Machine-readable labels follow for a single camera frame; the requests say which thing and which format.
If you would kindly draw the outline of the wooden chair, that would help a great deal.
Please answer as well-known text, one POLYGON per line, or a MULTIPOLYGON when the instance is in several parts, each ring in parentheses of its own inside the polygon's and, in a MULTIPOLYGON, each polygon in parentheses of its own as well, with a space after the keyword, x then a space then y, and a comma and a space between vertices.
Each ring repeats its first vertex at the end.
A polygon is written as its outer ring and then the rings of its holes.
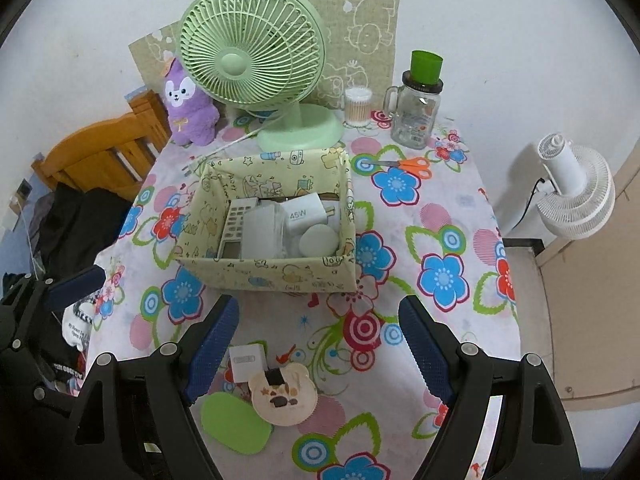
POLYGON ((133 200, 169 141, 166 108, 144 90, 128 100, 130 112, 82 128, 32 162, 36 176, 54 190, 60 183, 81 192, 94 188, 133 200))

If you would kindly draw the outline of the orange handled scissors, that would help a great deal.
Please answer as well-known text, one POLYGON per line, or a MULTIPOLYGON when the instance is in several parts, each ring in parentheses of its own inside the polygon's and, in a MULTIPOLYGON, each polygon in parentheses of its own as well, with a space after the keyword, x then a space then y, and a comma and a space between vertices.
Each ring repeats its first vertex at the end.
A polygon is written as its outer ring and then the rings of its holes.
POLYGON ((399 160, 379 160, 366 157, 362 162, 369 166, 398 168, 421 180, 428 180, 432 177, 430 162, 424 157, 413 157, 399 160))

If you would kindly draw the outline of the white standing fan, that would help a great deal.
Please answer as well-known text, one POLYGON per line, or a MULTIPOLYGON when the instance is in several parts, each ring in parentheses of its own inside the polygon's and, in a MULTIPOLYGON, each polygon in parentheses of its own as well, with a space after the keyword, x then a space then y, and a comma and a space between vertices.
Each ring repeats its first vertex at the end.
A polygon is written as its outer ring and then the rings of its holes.
POLYGON ((596 234, 615 206, 615 183, 606 159, 561 133, 542 138, 537 154, 553 185, 553 191, 537 204, 544 226, 564 240, 596 234))

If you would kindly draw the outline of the green desk fan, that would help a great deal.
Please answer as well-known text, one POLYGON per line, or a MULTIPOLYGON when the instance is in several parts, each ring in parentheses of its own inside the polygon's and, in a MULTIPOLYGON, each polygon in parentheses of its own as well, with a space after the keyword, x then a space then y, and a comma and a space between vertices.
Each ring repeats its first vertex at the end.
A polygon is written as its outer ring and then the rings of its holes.
POLYGON ((343 136, 333 110, 306 101, 326 66, 326 34, 308 0, 194 0, 183 13, 180 62, 214 100, 266 112, 264 152, 332 148, 343 136))

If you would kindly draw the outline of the translucent plastic case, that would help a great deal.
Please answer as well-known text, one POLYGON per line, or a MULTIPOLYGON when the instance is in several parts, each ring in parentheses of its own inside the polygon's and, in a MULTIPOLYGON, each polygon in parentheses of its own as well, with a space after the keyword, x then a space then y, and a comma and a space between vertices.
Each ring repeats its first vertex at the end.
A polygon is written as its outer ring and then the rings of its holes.
POLYGON ((285 257, 285 214, 277 203, 260 203, 244 216, 241 242, 243 259, 281 259, 285 257))

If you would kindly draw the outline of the purple plush toy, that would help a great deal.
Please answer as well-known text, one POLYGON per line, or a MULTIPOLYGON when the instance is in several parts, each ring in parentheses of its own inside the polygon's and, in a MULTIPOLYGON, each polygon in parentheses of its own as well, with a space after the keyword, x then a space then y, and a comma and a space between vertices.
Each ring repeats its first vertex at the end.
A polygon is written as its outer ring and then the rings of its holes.
POLYGON ((206 146, 215 140, 219 110, 212 98, 194 84, 178 58, 166 63, 163 98, 175 144, 206 146))

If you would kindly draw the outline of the small white charger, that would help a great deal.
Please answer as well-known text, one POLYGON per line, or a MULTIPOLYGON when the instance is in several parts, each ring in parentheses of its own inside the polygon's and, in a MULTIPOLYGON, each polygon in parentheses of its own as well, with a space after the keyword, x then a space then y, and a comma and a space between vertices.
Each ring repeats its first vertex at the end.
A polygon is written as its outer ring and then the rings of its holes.
POLYGON ((262 344, 242 344, 229 348, 232 382, 244 384, 254 375, 267 369, 267 360, 262 344))

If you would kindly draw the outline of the green oval pad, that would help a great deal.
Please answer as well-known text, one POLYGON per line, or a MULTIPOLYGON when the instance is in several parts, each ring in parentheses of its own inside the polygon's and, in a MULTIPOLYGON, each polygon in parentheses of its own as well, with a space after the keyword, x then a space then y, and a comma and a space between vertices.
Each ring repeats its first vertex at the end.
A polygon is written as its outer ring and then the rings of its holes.
POLYGON ((209 437, 243 455, 262 452, 272 433, 270 423, 250 404, 225 392, 205 397, 200 419, 202 429, 209 437))

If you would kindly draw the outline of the floral tablecloth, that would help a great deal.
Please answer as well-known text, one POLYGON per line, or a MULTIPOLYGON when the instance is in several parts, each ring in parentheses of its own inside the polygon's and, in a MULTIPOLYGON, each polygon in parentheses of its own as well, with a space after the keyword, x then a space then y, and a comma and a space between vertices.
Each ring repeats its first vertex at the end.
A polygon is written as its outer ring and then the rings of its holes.
MULTIPOLYGON (((314 414, 272 430, 246 456, 206 444, 227 479, 410 479, 442 428, 446 406, 427 391, 398 324, 400 300, 419 297, 462 341, 516 359, 518 316, 506 250, 480 175, 458 129, 441 120, 424 157, 431 175, 400 171, 413 151, 374 113, 347 129, 356 214, 357 289, 320 295, 239 292, 236 344, 261 344, 272 366, 300 363, 319 391, 314 414)), ((211 229, 189 206, 199 148, 168 144, 134 200, 117 242, 98 257, 106 282, 88 355, 147 356, 206 315, 217 292, 175 260, 178 237, 211 229)))

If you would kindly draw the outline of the white remote control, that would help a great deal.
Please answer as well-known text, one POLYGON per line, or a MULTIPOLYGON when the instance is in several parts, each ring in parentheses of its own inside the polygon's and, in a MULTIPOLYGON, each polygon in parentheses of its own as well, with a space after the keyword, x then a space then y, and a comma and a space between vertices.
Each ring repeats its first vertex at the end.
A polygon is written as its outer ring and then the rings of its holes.
POLYGON ((240 258, 244 216, 258 203, 257 197, 238 198, 230 202, 218 246, 217 257, 219 259, 240 258))

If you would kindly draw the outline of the cartoon print storage box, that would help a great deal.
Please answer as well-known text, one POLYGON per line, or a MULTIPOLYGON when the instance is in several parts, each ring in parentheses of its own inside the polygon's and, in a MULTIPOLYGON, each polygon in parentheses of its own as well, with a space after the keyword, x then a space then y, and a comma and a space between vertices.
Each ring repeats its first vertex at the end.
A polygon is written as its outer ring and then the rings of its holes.
POLYGON ((211 160, 175 258, 228 290, 353 292, 352 175, 341 148, 211 160))

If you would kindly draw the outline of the green plastic cup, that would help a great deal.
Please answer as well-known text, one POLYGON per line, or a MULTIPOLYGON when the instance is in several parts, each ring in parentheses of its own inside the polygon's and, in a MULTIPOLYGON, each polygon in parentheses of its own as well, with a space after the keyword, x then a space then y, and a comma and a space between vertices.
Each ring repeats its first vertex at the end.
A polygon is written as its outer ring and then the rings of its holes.
POLYGON ((444 59, 434 52, 413 50, 411 52, 411 79, 424 86, 434 86, 439 82, 444 59))

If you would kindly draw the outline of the white 45W charger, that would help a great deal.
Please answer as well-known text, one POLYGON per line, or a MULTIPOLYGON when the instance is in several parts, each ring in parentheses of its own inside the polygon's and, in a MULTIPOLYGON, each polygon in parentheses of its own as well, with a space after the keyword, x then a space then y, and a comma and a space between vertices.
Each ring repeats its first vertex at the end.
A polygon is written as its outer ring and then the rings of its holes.
POLYGON ((280 206, 285 214, 286 232, 292 235, 302 235, 316 224, 327 224, 329 216, 336 213, 334 201, 325 204, 318 193, 292 198, 280 206))

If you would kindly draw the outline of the white round speaker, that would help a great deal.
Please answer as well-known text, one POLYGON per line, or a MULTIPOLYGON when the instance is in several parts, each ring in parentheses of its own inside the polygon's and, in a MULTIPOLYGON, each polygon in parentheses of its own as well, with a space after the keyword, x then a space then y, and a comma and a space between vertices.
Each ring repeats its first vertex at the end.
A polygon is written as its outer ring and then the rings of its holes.
POLYGON ((322 258, 336 253, 340 238, 326 224, 311 226, 299 239, 298 248, 303 257, 322 258))

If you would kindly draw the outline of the bear shaped wooden dish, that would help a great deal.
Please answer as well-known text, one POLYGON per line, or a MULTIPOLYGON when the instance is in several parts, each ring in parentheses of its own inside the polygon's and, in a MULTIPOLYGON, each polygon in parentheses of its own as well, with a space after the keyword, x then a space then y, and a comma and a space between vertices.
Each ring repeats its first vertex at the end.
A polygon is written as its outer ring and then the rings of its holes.
POLYGON ((318 390, 300 363, 263 370, 248 382, 257 415, 273 426, 292 427, 307 420, 318 404, 318 390))

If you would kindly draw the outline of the glass mason jar mug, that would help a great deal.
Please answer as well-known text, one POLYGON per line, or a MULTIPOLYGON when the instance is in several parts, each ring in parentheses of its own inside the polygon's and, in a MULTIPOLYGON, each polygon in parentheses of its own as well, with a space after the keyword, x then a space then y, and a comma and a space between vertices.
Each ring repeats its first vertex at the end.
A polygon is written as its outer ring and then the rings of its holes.
POLYGON ((388 87, 383 113, 390 118, 392 139, 406 148, 425 150, 431 139, 444 83, 422 84, 405 70, 402 85, 388 87))

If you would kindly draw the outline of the cotton swab container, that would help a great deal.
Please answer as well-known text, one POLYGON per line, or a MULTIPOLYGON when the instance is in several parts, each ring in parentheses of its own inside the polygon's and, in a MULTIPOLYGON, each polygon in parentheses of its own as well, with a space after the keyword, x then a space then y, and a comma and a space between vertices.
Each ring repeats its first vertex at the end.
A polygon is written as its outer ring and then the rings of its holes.
POLYGON ((344 118, 347 125, 364 127, 370 122, 373 92, 367 87, 350 87, 344 92, 344 118))

